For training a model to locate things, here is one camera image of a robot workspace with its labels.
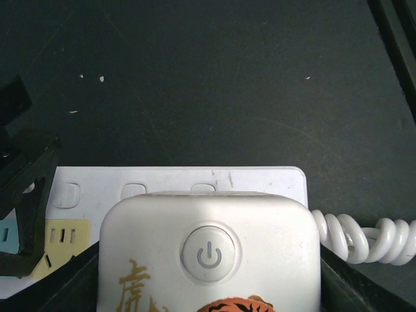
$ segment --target screw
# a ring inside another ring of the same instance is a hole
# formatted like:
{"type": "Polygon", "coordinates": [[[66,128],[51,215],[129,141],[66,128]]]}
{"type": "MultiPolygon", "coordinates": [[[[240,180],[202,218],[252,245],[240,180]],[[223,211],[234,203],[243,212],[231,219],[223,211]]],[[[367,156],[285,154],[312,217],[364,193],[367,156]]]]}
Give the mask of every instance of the screw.
{"type": "Polygon", "coordinates": [[[9,157],[10,156],[10,153],[9,152],[7,152],[7,151],[2,151],[2,152],[0,152],[0,157],[1,158],[7,158],[7,157],[9,157]]]}

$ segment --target dark tabletop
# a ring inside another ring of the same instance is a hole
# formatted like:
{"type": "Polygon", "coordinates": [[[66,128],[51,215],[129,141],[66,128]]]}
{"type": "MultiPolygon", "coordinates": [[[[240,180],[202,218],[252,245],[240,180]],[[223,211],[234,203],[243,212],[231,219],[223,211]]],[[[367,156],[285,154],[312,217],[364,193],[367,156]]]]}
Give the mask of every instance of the dark tabletop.
{"type": "MultiPolygon", "coordinates": [[[[44,2],[1,3],[0,78],[34,102],[11,132],[58,132],[61,165],[298,166],[311,209],[416,219],[416,127],[364,0],[44,2]]],[[[416,304],[415,260],[356,268],[416,304]]]]}

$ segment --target power button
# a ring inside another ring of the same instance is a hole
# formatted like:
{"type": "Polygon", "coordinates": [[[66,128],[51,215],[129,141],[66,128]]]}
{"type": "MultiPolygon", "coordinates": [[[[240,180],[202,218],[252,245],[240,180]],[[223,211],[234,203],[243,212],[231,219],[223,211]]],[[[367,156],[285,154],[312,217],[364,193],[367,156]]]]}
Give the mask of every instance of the power button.
{"type": "Polygon", "coordinates": [[[185,241],[181,260],[188,273],[197,280],[219,281],[226,277],[234,266],[234,242],[219,227],[200,227],[185,241]]]}

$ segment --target spiral cable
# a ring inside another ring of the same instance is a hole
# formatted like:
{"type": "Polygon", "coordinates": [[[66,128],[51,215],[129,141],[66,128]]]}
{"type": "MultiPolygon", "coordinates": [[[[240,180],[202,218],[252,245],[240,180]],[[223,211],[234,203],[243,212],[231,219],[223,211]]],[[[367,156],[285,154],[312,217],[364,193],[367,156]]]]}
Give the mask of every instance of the spiral cable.
{"type": "Polygon", "coordinates": [[[405,265],[416,255],[416,220],[380,219],[376,227],[360,227],[349,215],[325,216],[312,211],[320,243],[352,264],[381,262],[405,265]]]}

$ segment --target tiger illustration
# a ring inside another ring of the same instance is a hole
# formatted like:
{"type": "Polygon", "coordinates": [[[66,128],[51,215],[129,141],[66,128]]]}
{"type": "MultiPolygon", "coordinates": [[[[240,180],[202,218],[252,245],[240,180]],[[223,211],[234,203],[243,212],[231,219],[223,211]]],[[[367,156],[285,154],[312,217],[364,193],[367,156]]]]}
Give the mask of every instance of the tiger illustration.
{"type": "Polygon", "coordinates": [[[198,312],[276,312],[273,305],[259,296],[226,298],[206,305],[198,312]]]}

